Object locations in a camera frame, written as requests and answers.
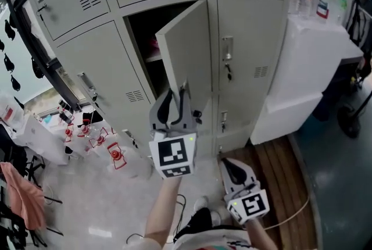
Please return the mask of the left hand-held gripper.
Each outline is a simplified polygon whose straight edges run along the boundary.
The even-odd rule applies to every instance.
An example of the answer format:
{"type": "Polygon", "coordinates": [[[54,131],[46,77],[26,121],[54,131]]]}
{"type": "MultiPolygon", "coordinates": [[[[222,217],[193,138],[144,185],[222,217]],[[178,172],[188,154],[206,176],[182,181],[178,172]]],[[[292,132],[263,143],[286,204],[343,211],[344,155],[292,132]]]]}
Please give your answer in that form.
{"type": "Polygon", "coordinates": [[[166,89],[149,111],[152,141],[149,142],[153,164],[163,179],[194,173],[196,140],[198,133],[192,118],[189,84],[184,84],[174,94],[166,89]],[[178,118],[174,127],[175,102],[178,118]]]}

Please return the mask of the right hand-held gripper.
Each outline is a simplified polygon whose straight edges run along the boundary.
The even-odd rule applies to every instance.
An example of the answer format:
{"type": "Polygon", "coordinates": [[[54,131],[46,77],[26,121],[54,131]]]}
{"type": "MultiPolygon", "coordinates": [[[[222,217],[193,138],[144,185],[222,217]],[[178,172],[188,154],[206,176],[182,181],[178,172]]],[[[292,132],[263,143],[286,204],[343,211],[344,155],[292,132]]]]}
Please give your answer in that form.
{"type": "Polygon", "coordinates": [[[222,158],[219,167],[225,192],[230,197],[227,211],[239,225],[270,211],[267,192],[260,188],[249,165],[233,158],[222,158]]]}

